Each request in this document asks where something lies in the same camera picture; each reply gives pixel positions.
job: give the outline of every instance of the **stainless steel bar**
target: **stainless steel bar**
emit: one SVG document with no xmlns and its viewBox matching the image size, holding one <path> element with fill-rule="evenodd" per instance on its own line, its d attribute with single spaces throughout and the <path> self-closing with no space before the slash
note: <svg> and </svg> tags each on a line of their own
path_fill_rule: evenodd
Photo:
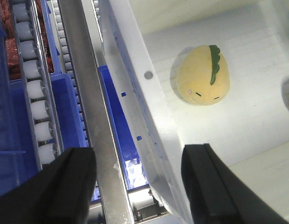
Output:
<svg viewBox="0 0 289 224">
<path fill-rule="evenodd" d="M 60 0 L 59 7 L 83 105 L 89 141 L 96 154 L 97 180 L 106 223 L 132 224 L 133 214 L 82 3 L 79 0 Z"/>
</svg>

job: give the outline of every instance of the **blue container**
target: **blue container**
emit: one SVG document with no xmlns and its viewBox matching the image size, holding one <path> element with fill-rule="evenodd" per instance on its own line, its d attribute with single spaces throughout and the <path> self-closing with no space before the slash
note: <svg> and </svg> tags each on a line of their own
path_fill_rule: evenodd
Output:
<svg viewBox="0 0 289 224">
<path fill-rule="evenodd" d="M 51 26 L 51 21 L 49 17 L 49 14 L 51 12 L 45 0 L 40 0 L 40 3 L 42 7 L 42 12 L 43 12 L 43 20 L 44 20 L 45 29 L 46 29 L 50 55 L 51 55 L 52 64 L 54 68 L 54 72 L 52 74 L 60 74 L 62 72 L 62 69 L 61 69 L 61 63 L 59 60 L 59 53 L 55 45 L 55 38 L 53 36 L 53 31 L 52 31 L 52 27 L 54 26 Z"/>
<path fill-rule="evenodd" d="M 26 180 L 0 25 L 0 195 Z"/>
<path fill-rule="evenodd" d="M 104 82 L 104 91 L 107 95 L 107 107 L 110 120 L 116 138 L 117 147 L 121 155 L 121 163 L 124 168 L 124 176 L 127 189 L 134 189 L 148 183 L 146 174 L 134 145 L 124 112 L 118 99 L 116 89 L 112 82 L 106 65 L 99 67 Z"/>
<path fill-rule="evenodd" d="M 78 113 L 71 78 L 67 74 L 58 74 L 51 76 L 51 80 L 65 148 L 86 147 L 87 142 Z M 14 106 L 17 113 L 6 112 L 4 113 L 6 117 L 2 117 L 2 120 L 9 121 L 7 118 L 14 118 L 15 121 L 16 118 L 17 122 L 14 123 L 13 129 L 11 124 L 6 123 L 5 136 L 0 132 L 1 141 L 7 143 L 0 150 L 0 195 L 10 191 L 37 173 L 22 81 L 12 82 L 11 87 L 14 103 L 7 105 Z M 19 134 L 19 137 L 11 138 L 14 133 Z"/>
<path fill-rule="evenodd" d="M 50 78 L 65 149 L 69 147 L 86 147 L 87 142 L 84 136 L 83 124 L 78 113 L 75 91 L 70 76 L 57 74 L 52 75 Z M 28 178 L 30 178 L 37 173 L 37 166 L 22 81 L 13 81 L 11 86 L 14 107 L 17 108 L 17 125 L 18 129 L 21 130 L 21 148 L 26 150 L 23 155 L 25 170 Z"/>
</svg>

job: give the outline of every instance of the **metal frame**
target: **metal frame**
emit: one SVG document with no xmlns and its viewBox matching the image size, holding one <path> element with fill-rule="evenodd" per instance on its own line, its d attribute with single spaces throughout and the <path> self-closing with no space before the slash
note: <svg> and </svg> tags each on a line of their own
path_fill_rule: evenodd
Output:
<svg viewBox="0 0 289 224">
<path fill-rule="evenodd" d="M 77 0 L 60 0 L 59 7 L 80 92 L 89 142 L 96 154 L 97 180 L 106 223 L 132 224 L 134 218 L 82 3 Z"/>
</svg>

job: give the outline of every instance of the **circular hole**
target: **circular hole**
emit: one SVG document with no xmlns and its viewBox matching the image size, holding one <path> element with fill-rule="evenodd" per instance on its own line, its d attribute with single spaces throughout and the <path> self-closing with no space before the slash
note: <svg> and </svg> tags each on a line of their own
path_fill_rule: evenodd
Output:
<svg viewBox="0 0 289 224">
<path fill-rule="evenodd" d="M 147 72 L 144 74 L 144 77 L 145 77 L 146 79 L 151 79 L 151 78 L 153 78 L 153 73 L 151 73 L 150 71 L 147 71 Z"/>
</svg>

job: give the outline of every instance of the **white tray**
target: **white tray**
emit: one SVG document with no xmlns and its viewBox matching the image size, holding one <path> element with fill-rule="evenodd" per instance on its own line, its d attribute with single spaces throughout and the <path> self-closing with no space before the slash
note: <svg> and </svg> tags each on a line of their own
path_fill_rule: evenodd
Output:
<svg viewBox="0 0 289 224">
<path fill-rule="evenodd" d="M 170 0 L 160 10 L 159 0 L 131 2 L 138 20 L 127 0 L 99 6 L 106 62 L 154 195 L 189 224 L 180 175 L 185 144 L 210 143 L 231 165 L 289 141 L 289 0 L 196 0 L 193 8 Z M 185 20 L 199 7 L 205 14 Z M 194 106 L 174 79 L 187 53 L 204 44 L 220 47 L 231 88 L 215 105 Z"/>
</svg>

